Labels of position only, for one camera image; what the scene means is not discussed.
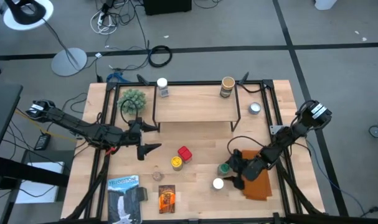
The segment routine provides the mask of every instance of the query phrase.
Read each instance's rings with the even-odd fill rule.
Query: book
[[[158,186],[158,203],[160,214],[175,212],[175,185]]]
[[[136,189],[139,176],[131,175],[108,180],[108,223],[140,224],[141,209]]]

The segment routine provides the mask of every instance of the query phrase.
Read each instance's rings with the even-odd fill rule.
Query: green plant
[[[123,96],[120,99],[118,99],[118,108],[121,108],[121,105],[125,100],[128,101],[124,103],[121,110],[122,112],[130,115],[136,114],[136,108],[133,102],[135,103],[138,109],[138,113],[141,113],[144,110],[144,107],[146,106],[146,94],[139,90],[129,89],[124,91]]]

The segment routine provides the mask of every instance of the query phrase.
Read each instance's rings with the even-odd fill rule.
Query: orange towel
[[[244,159],[252,159],[259,153],[259,151],[243,150],[242,153]],[[243,194],[247,199],[267,200],[267,197],[272,196],[272,188],[270,187],[270,180],[267,170],[263,170],[254,181],[248,181],[244,176],[243,180]]]

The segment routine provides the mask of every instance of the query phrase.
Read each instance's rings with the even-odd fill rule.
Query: red cube
[[[179,157],[182,158],[185,164],[190,162],[192,154],[186,146],[183,146],[182,148],[180,148],[177,151],[177,153],[179,154]]]

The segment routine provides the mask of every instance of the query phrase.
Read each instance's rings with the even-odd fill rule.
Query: wooden board
[[[283,122],[288,124],[294,118],[296,111],[290,83],[288,80],[277,80],[274,83]],[[135,88],[145,91],[148,102],[152,100],[154,87],[141,86]],[[259,86],[249,85],[248,88],[256,90],[259,89]],[[225,187],[220,191],[216,192],[211,189],[211,183],[217,176],[217,166],[229,158],[226,145],[232,137],[246,135],[255,138],[262,144],[270,143],[265,111],[262,110],[258,115],[252,115],[247,110],[248,106],[253,102],[260,103],[264,108],[265,105],[262,103],[261,94],[249,94],[240,87],[238,87],[238,92],[242,119],[234,133],[230,130],[230,124],[226,122],[162,123],[160,133],[143,134],[143,142],[148,144],[160,142],[163,144],[158,149],[150,152],[144,161],[136,159],[135,147],[121,148],[117,154],[111,157],[108,172],[109,179],[137,174],[139,175],[140,185],[147,188],[149,200],[141,204],[144,220],[256,218],[271,217],[273,212],[278,212],[281,216],[284,216],[275,168],[268,172],[273,195],[268,197],[267,201],[246,199],[241,191],[233,187],[231,182],[225,182]],[[95,83],[90,85],[83,116],[85,121],[95,121],[97,113],[102,110],[104,95],[105,84]],[[113,95],[114,92],[112,90],[110,102],[113,100]],[[270,95],[268,95],[268,100],[271,113],[274,114]],[[108,111],[106,118],[109,122],[111,105],[109,105]],[[152,105],[148,105],[141,116],[146,122],[152,124],[151,115]],[[116,117],[115,125],[126,129],[126,124],[120,116]],[[304,139],[299,139],[298,142],[305,144]],[[190,163],[184,165],[181,171],[177,172],[172,169],[169,161],[173,156],[177,155],[177,150],[181,146],[187,146],[192,151],[193,158]],[[231,148],[260,149],[248,139],[235,140],[231,143]],[[62,217],[69,215],[86,193],[92,168],[93,153],[94,151],[87,149],[77,156],[73,162]],[[291,160],[293,161],[298,186],[317,209],[324,211],[308,151],[301,146],[294,145]],[[156,182],[152,179],[151,174],[155,171],[162,172],[165,175],[161,182]],[[176,186],[175,213],[159,214],[159,185]],[[290,190],[288,195],[290,197],[291,211],[295,212]],[[93,199],[92,215],[95,214],[97,198],[98,192]],[[103,220],[107,219],[106,199],[103,207]]]
[[[236,121],[234,89],[219,96],[220,85],[169,86],[169,96],[156,95],[156,122]]]

